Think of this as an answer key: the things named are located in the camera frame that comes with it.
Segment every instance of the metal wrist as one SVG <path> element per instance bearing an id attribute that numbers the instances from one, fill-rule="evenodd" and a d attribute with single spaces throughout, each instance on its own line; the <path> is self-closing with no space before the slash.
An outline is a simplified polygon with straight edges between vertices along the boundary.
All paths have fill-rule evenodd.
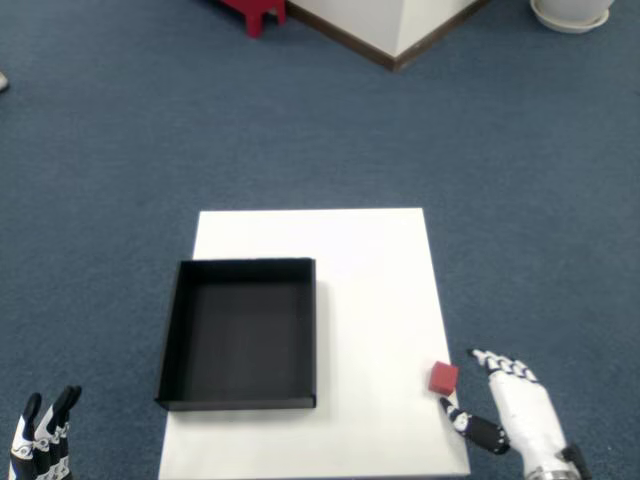
<path id="1" fill-rule="evenodd" d="M 543 470 L 538 467 L 524 480 L 580 480 L 580 476 L 571 470 Z"/>

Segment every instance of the black tray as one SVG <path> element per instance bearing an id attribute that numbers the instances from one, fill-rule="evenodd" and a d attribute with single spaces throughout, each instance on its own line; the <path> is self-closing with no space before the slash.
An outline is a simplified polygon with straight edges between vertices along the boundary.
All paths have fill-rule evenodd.
<path id="1" fill-rule="evenodd" d="M 167 410 L 313 408 L 315 262 L 181 262 L 156 401 Z"/>

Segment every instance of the brown trim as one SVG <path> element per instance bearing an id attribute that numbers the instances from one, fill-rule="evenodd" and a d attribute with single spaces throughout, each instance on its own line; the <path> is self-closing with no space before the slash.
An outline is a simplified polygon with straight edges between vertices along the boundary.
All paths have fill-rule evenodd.
<path id="1" fill-rule="evenodd" d="M 444 38 L 447 33 L 449 33 L 454 28 L 462 25 L 471 15 L 484 7 L 487 3 L 489 3 L 489 1 L 490 0 L 476 0 L 471 5 L 468 5 L 464 9 L 460 10 L 453 17 L 436 28 L 433 32 L 427 34 L 416 43 L 411 45 L 395 58 L 393 71 L 397 72 L 398 70 L 401 70 L 402 68 L 409 65 L 420 55 L 429 50 L 434 43 Z"/>
<path id="2" fill-rule="evenodd" d="M 360 40 L 359 38 L 351 35 L 349 32 L 342 30 L 340 27 L 327 22 L 323 18 L 305 10 L 304 8 L 287 0 L 287 13 L 296 20 L 308 25 L 309 27 L 319 31 L 327 37 L 341 43 L 345 47 L 359 53 L 365 58 L 368 58 L 372 62 L 382 65 L 387 70 L 397 72 L 404 68 L 409 63 L 413 62 L 419 55 L 428 50 L 435 42 L 444 37 L 447 33 L 453 30 L 458 25 L 462 24 L 467 18 L 480 10 L 483 6 L 489 3 L 490 0 L 476 0 L 465 9 L 458 12 L 455 16 L 451 17 L 447 22 L 440 25 L 434 31 L 418 40 L 407 50 L 402 52 L 397 57 L 389 55 L 383 52 L 377 47 Z"/>
<path id="3" fill-rule="evenodd" d="M 341 43 L 347 48 L 350 48 L 354 52 L 359 53 L 363 57 L 368 58 L 372 62 L 382 65 L 383 67 L 393 70 L 395 64 L 395 57 L 383 52 L 379 48 L 360 40 L 359 38 L 351 35 L 349 32 L 342 30 L 340 27 L 336 27 L 333 23 L 327 22 L 325 19 L 320 18 L 314 13 L 299 7 L 295 3 L 291 3 L 287 0 L 287 14 L 296 20 L 308 25 L 309 27 L 319 31 L 332 40 Z"/>

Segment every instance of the white table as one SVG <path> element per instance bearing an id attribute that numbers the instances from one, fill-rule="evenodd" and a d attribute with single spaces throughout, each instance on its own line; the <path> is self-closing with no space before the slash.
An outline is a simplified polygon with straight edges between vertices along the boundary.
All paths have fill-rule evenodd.
<path id="1" fill-rule="evenodd" d="M 318 406 L 170 412 L 162 480 L 465 475 L 421 209 L 202 212 L 193 258 L 313 257 Z"/>

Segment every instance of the white robotic hand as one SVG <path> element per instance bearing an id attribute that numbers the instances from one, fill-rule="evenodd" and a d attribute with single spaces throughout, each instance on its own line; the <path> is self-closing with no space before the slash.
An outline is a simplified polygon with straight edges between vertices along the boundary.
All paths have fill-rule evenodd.
<path id="1" fill-rule="evenodd" d="M 533 372 L 519 360 L 490 351 L 469 354 L 487 371 L 504 429 L 442 398 L 456 431 L 496 454 L 513 447 L 522 455 L 526 480 L 589 480 L 580 449 L 567 444 L 549 394 Z"/>
<path id="2" fill-rule="evenodd" d="M 9 480 L 72 480 L 69 471 L 69 410 L 82 389 L 68 386 L 47 409 L 39 425 L 35 418 L 42 397 L 29 397 L 18 421 L 9 453 Z"/>

